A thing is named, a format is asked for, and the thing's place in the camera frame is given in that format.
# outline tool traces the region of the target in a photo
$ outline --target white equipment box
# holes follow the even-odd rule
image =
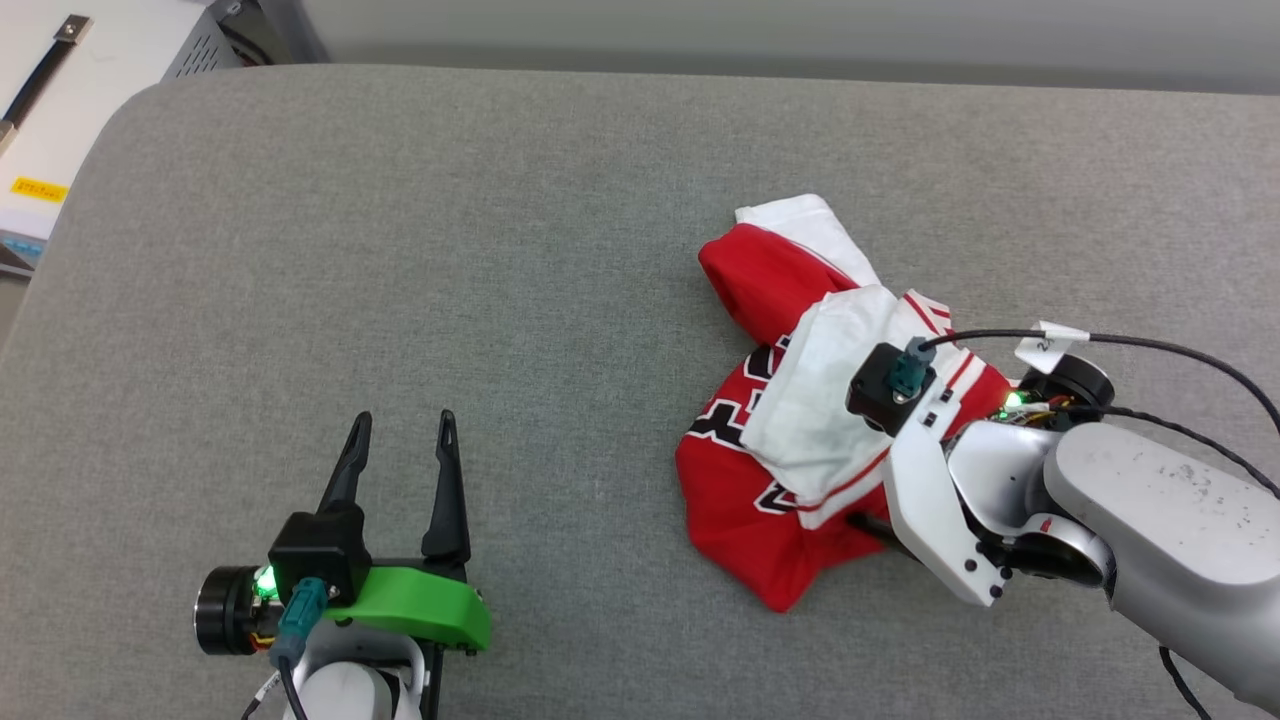
[[[188,0],[0,0],[0,111],[32,77],[68,17],[90,24],[6,142],[0,142],[0,273],[31,277],[93,141],[152,85],[243,67]]]

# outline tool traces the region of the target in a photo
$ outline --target metal vent grille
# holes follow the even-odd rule
[[[219,44],[212,40],[211,35],[202,35],[197,37],[188,49],[187,59],[182,61],[182,65],[178,67],[173,77],[207,73],[209,70],[218,69],[221,64],[229,63],[229,60],[223,56],[224,54],[218,45]]]

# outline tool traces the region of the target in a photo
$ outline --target teal connector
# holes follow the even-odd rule
[[[329,607],[329,588],[319,578],[302,578],[302,582],[293,588],[293,597],[284,607],[279,626],[275,633],[275,642],[268,657],[271,665],[280,667],[280,660],[288,660],[291,667],[297,667],[302,660],[302,653],[307,648],[307,635],[311,628],[316,626],[324,611]]]
[[[897,363],[890,373],[888,387],[893,391],[893,400],[902,398],[899,402],[914,400],[915,396],[920,395],[925,373],[938,354],[937,348],[933,347],[920,350],[920,343],[923,342],[923,337],[913,337],[911,342],[906,343],[906,350],[897,357]]]

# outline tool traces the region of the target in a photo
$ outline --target wire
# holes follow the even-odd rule
[[[422,720],[436,720],[440,716],[440,678],[444,674],[444,647],[434,644],[431,647],[431,673],[428,675],[426,692],[419,702],[422,711]]]
[[[1196,693],[1193,693],[1190,687],[1187,685],[1187,680],[1184,680],[1183,674],[1178,671],[1178,666],[1174,665],[1174,657],[1169,653],[1169,648],[1165,646],[1160,646],[1160,662],[1165,666],[1165,670],[1169,671],[1169,676],[1174,679],[1174,687],[1178,688],[1179,694],[1183,696],[1187,705],[1192,706],[1192,710],[1196,711],[1199,720],[1213,720],[1208,716],[1208,711],[1204,710],[1204,706],[1196,700]]]
[[[251,53],[253,53],[259,58],[261,58],[262,59],[262,61],[261,61],[262,65],[274,65],[275,64],[275,61],[271,60],[271,56],[266,54],[266,50],[262,50],[262,46],[259,45],[257,42],[253,42],[248,37],[244,37],[243,33],[241,33],[239,31],[232,29],[230,27],[228,27],[224,23],[219,23],[218,27],[221,28],[223,35],[225,35],[228,37],[228,40],[230,40],[232,42],[238,42],[238,44],[243,45]]]
[[[1100,406],[1100,405],[1073,405],[1073,406],[1066,406],[1066,407],[1055,407],[1053,410],[1055,410],[1055,413],[1065,413],[1068,415],[1073,415],[1073,414],[1074,415],[1089,415],[1089,414],[1094,414],[1094,415],[1119,415],[1121,418],[1133,418],[1134,420],[1143,420],[1146,423],[1152,423],[1152,424],[1160,425],[1162,428],[1174,430],[1175,433],[1181,433],[1181,434],[1184,434],[1184,436],[1194,439],[1196,442],[1199,442],[1199,443],[1207,445],[1208,447],[1212,447],[1220,455],[1222,455],[1222,457],[1226,457],[1231,462],[1235,462],[1240,468],[1244,468],[1244,471],[1248,473],[1249,477],[1252,477],[1254,480],[1257,480],[1260,486],[1267,488],[1271,492],[1271,495],[1276,496],[1276,498],[1280,498],[1280,487],[1276,487],[1276,484],[1274,482],[1271,482],[1271,478],[1263,475],[1262,471],[1258,470],[1257,468],[1254,468],[1252,464],[1249,464],[1248,460],[1245,460],[1244,457],[1240,457],[1235,452],[1231,452],[1222,443],[1217,442],[1216,439],[1213,439],[1211,437],[1202,436],[1202,434],[1197,433],[1196,430],[1188,428],[1187,425],[1179,425],[1178,423],[1174,423],[1171,420],[1165,420],[1164,418],[1158,418],[1156,415],[1152,415],[1151,413],[1142,413],[1140,410],[1130,410],[1129,407],[1116,407],[1116,406],[1112,406],[1112,405],[1108,405],[1108,406]]]
[[[977,340],[983,337],[1044,337],[1044,331],[1011,331],[1011,329],[982,329],[982,331],[963,331],[955,334],[941,336],[933,340],[928,340],[920,343],[919,350],[928,350],[931,347],[937,347],[940,345],[946,345],[948,342],[959,342],[961,340]],[[1201,352],[1199,350],[1192,350],[1190,347],[1184,347],[1181,345],[1175,345],[1172,342],[1165,342],[1162,340],[1149,340],[1144,337],[1130,337],[1124,334],[1106,334],[1106,333],[1091,333],[1088,342],[1102,342],[1108,345],[1130,345],[1134,347],[1149,347],[1152,350],[1164,350],[1165,352],[1172,352],[1174,355],[1181,355],[1184,357],[1190,357],[1192,360],[1198,360],[1206,365],[1217,368],[1219,370],[1226,373],[1235,382],[1244,386],[1258,402],[1262,404],[1263,410],[1267,411],[1267,416],[1271,418],[1271,424],[1276,427],[1276,432],[1280,432],[1280,410],[1276,409],[1275,402],[1267,397],[1267,393],[1262,392],[1262,388],[1257,383],[1251,380],[1248,375],[1236,370],[1231,365],[1226,364],[1207,352]]]
[[[253,696],[253,700],[250,701],[248,707],[244,708],[243,715],[241,715],[241,720],[248,720],[248,716],[253,715],[253,711],[256,711],[257,707],[262,705],[262,700],[266,698],[266,693],[271,692],[271,688],[274,688],[279,683],[280,683],[280,674],[271,673],[271,676],[268,678],[265,683],[262,683],[262,687],[257,689],[257,693]]]
[[[284,696],[289,698],[289,710],[296,720],[307,720],[307,714],[302,711],[302,698],[298,697],[298,688],[293,684],[293,664],[288,657],[280,659],[280,680],[284,683]]]

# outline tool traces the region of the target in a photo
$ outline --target gray cushioned surface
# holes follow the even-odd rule
[[[882,555],[774,615],[700,557],[672,452],[750,343],[695,252],[818,192],[957,327],[1158,336],[1280,392],[1277,170],[1265,97],[379,67],[147,91],[0,359],[0,716],[238,716],[266,665],[198,652],[205,573],[315,502],[364,409],[369,543],[413,552],[451,407],[495,629],[447,664],[445,719],[1187,717],[1100,593],[979,610]],[[1280,468],[1211,370],[1089,356]]]

